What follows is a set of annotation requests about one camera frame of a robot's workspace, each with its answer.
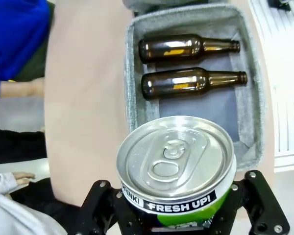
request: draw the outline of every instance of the beige table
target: beige table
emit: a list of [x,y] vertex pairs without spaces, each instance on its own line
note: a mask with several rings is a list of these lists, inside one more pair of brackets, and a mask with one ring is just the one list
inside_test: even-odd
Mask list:
[[[233,2],[251,18],[247,1]],[[57,0],[56,5],[46,71],[47,149],[56,197],[81,205],[94,181],[107,179],[119,186],[115,159],[128,134],[123,59],[131,12],[121,0]],[[260,45],[253,21],[251,27]],[[259,169],[271,179],[273,125],[264,78],[269,105],[266,158]]]

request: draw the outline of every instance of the beverage can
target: beverage can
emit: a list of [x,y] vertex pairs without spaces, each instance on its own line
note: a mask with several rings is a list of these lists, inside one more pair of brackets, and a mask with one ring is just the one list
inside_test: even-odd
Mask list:
[[174,225],[216,213],[234,180],[236,158],[220,126],[173,116],[134,130],[119,148],[117,169],[129,203]]

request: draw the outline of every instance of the black label band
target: black label band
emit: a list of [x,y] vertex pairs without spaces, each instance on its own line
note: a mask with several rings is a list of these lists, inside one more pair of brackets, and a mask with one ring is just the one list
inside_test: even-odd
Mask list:
[[133,205],[140,207],[144,211],[161,214],[178,214],[198,211],[198,209],[205,207],[217,199],[216,192],[197,198],[193,201],[179,204],[159,204],[155,202],[146,201],[137,195],[133,194],[124,184],[122,184],[122,190],[127,200]]

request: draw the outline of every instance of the can lid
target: can lid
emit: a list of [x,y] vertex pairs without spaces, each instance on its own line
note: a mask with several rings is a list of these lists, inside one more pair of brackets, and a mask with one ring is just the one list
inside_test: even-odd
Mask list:
[[144,124],[122,143],[122,182],[145,199],[206,193],[228,173],[233,142],[221,127],[198,117],[164,117]]

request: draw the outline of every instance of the brown glass bottle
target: brown glass bottle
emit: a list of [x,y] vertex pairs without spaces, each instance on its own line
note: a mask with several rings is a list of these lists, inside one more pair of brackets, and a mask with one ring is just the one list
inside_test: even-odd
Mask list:
[[202,68],[147,73],[142,77],[146,100],[203,94],[216,88],[246,84],[245,72],[207,71]]
[[144,64],[163,61],[195,60],[220,52],[240,52],[239,41],[202,38],[196,34],[182,34],[145,38],[138,45]]

